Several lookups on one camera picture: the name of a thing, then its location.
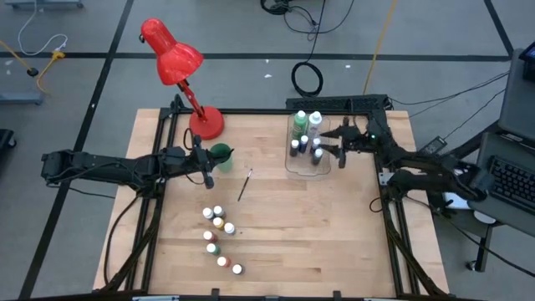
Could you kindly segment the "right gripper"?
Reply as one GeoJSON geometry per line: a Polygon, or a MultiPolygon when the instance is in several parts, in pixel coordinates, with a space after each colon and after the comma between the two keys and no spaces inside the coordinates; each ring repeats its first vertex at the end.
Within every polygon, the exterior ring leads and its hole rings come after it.
{"type": "Polygon", "coordinates": [[[360,132],[357,125],[349,124],[349,117],[344,117],[341,127],[334,130],[326,131],[320,134],[322,137],[341,139],[341,148],[338,145],[321,144],[320,148],[327,151],[334,157],[339,157],[339,168],[346,166],[346,153],[355,152],[372,152],[372,145],[369,137],[360,132]]]}

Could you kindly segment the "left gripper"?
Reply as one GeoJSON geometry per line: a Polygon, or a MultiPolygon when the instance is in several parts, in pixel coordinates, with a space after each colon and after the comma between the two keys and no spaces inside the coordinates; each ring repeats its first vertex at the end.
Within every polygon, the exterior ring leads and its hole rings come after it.
{"type": "Polygon", "coordinates": [[[223,164],[232,157],[233,149],[223,152],[213,152],[211,147],[201,147],[201,137],[194,135],[191,138],[192,148],[187,156],[172,155],[172,151],[181,151],[180,147],[169,149],[166,152],[166,177],[189,176],[200,172],[203,178],[202,184],[206,189],[214,187],[211,175],[214,165],[223,164]]]}

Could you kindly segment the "green plastic cup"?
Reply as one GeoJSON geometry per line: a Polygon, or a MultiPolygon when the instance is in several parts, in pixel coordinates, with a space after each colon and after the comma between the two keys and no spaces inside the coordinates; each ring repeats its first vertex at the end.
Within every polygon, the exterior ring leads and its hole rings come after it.
{"type": "MultiPolygon", "coordinates": [[[[227,144],[224,144],[224,143],[218,143],[218,144],[215,144],[211,150],[213,152],[223,152],[223,151],[229,151],[231,149],[231,147],[227,144]]],[[[221,171],[221,172],[230,172],[231,169],[232,169],[232,158],[230,158],[229,161],[223,163],[223,164],[217,164],[217,168],[221,171]]]]}

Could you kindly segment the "large white paint bottle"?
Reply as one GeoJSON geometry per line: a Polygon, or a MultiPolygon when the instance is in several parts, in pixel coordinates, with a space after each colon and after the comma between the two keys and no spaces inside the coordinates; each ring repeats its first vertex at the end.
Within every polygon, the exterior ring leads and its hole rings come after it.
{"type": "Polygon", "coordinates": [[[323,121],[323,117],[319,111],[314,111],[308,116],[307,135],[309,139],[314,139],[318,136],[318,131],[323,121]]]}

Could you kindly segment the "large green paint bottle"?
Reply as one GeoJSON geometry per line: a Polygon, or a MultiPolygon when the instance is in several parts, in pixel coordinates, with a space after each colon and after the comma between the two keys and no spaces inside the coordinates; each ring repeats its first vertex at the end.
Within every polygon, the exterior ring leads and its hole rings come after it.
{"type": "Polygon", "coordinates": [[[306,135],[307,126],[308,115],[303,110],[299,110],[293,116],[292,139],[299,140],[303,135],[306,135]]]}

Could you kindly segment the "clear plastic bin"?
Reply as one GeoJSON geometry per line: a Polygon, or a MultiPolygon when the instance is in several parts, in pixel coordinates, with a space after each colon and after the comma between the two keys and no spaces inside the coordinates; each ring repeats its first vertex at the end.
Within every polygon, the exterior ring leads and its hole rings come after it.
{"type": "MultiPolygon", "coordinates": [[[[299,152],[298,155],[295,157],[291,157],[288,154],[290,142],[292,140],[293,116],[295,114],[290,115],[288,117],[285,157],[285,168],[288,172],[288,176],[301,179],[319,179],[322,177],[326,177],[331,172],[331,159],[333,158],[333,156],[327,151],[323,150],[324,154],[322,160],[317,166],[314,166],[312,164],[313,153],[310,152],[310,147],[313,139],[309,139],[308,148],[304,154],[299,152]]],[[[318,136],[316,138],[321,139],[321,144],[329,145],[334,140],[332,138],[322,137],[320,136],[320,134],[331,129],[331,122],[328,117],[322,117],[323,121],[321,123],[321,126],[318,131],[318,136]]]]}

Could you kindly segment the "thin black paintbrush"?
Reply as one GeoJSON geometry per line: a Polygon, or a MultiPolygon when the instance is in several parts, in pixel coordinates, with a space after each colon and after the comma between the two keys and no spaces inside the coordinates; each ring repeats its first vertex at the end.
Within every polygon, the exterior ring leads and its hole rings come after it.
{"type": "Polygon", "coordinates": [[[247,173],[247,177],[246,177],[246,179],[245,179],[245,181],[244,181],[244,183],[242,185],[242,189],[241,189],[240,194],[239,194],[238,199],[237,199],[238,202],[241,201],[241,199],[242,199],[243,193],[244,193],[244,191],[245,191],[245,189],[247,187],[247,183],[249,182],[249,180],[251,178],[252,172],[253,172],[253,169],[250,169],[249,172],[247,173]]]}

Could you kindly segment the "black power strip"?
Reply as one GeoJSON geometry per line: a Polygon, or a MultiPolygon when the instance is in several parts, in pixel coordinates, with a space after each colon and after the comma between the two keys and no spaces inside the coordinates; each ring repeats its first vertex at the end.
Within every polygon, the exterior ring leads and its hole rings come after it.
{"type": "Polygon", "coordinates": [[[392,110],[386,94],[291,98],[286,100],[289,110],[332,110],[356,112],[359,110],[392,110]]]}

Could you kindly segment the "red desk lamp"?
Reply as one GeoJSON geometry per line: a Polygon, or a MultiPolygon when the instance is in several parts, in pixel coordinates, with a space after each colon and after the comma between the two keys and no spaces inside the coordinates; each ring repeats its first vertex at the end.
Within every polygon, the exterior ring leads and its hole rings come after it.
{"type": "Polygon", "coordinates": [[[192,46],[175,39],[167,26],[158,18],[146,19],[140,36],[156,56],[156,69],[163,85],[176,85],[190,102],[193,113],[189,126],[203,140],[217,138],[224,129],[221,111],[213,106],[200,105],[187,79],[202,65],[204,56],[192,46]]]}

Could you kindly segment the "black power adapter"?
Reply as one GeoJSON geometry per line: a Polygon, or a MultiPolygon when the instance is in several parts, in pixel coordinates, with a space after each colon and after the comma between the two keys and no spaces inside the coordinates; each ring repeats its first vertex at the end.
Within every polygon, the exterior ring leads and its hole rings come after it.
{"type": "Polygon", "coordinates": [[[447,142],[438,135],[433,140],[422,146],[418,152],[423,155],[433,156],[446,146],[447,142]]]}

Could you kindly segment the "white cardboard box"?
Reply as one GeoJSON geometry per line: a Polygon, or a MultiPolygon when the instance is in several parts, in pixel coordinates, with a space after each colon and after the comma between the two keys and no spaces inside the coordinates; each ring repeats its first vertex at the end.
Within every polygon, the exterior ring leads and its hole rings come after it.
{"type": "Polygon", "coordinates": [[[467,201],[459,197],[456,193],[444,192],[442,196],[446,203],[446,208],[453,210],[470,210],[467,201]]]}

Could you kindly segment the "white round object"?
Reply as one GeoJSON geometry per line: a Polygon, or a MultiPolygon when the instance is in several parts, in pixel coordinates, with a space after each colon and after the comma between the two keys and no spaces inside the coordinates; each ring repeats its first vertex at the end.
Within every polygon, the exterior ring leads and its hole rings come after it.
{"type": "Polygon", "coordinates": [[[497,221],[495,218],[489,217],[488,215],[485,215],[478,211],[474,211],[473,215],[474,215],[474,218],[476,218],[479,222],[482,222],[485,224],[492,225],[497,221]]]}

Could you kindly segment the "grey cart shelf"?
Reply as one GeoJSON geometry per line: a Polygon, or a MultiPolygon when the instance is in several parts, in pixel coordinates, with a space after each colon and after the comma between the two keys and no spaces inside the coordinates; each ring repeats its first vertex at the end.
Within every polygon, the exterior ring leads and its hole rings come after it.
{"type": "MultiPolygon", "coordinates": [[[[486,133],[482,137],[477,164],[489,173],[489,160],[492,156],[499,156],[518,166],[535,171],[535,150],[524,147],[517,142],[507,140],[499,135],[486,133]]],[[[481,202],[470,202],[469,207],[499,222],[535,237],[535,215],[529,214],[511,206],[489,194],[481,202]]]]}

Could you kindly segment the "black keyboard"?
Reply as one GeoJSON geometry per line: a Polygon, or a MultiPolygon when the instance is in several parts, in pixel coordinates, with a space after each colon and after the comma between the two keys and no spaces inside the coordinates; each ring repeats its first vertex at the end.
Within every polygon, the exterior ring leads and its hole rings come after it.
{"type": "Polygon", "coordinates": [[[499,156],[489,160],[494,183],[489,194],[511,206],[535,215],[535,171],[499,156]]]}

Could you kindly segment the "grey cart base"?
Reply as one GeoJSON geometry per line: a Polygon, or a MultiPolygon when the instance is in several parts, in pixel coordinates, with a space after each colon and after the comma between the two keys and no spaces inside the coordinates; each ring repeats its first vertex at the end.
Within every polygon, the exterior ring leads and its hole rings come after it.
{"type": "Polygon", "coordinates": [[[75,6],[77,8],[84,8],[82,0],[0,0],[7,6],[13,9],[19,9],[23,6],[36,6],[37,8],[53,7],[53,6],[75,6]]]}
{"type": "Polygon", "coordinates": [[[0,92],[0,105],[41,105],[43,99],[38,92],[0,92]]]}

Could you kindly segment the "black caster base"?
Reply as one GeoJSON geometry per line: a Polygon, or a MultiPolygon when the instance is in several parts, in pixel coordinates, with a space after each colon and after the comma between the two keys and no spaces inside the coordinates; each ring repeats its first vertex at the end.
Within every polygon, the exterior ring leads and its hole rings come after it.
{"type": "Polygon", "coordinates": [[[17,145],[14,137],[14,131],[8,129],[0,129],[0,152],[10,150],[17,145]]]}

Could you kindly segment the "dark monitor screen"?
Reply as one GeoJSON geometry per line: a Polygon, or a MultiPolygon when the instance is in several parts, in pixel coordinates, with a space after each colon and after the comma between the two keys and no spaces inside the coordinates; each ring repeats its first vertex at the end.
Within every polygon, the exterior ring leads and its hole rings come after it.
{"type": "Polygon", "coordinates": [[[524,62],[523,78],[535,83],[535,41],[521,52],[519,58],[524,62]]]}

